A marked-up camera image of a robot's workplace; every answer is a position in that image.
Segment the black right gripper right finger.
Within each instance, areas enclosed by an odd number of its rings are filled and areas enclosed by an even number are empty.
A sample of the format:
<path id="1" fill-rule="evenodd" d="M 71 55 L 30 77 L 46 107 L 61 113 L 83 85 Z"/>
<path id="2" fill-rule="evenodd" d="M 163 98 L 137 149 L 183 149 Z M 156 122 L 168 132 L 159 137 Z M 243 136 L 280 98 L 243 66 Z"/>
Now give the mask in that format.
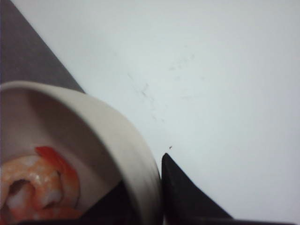
<path id="1" fill-rule="evenodd" d="M 171 225 L 206 225 L 233 217 L 206 195 L 169 154 L 162 157 L 164 212 Z"/>

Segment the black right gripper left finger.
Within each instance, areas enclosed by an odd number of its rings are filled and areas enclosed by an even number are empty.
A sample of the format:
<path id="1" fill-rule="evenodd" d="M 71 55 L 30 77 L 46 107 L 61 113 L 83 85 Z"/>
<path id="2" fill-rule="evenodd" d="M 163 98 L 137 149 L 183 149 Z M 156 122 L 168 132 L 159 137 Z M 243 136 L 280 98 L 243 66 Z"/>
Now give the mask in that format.
<path id="1" fill-rule="evenodd" d="M 84 213 L 82 225 L 137 225 L 138 216 L 129 199 L 124 182 Z"/>

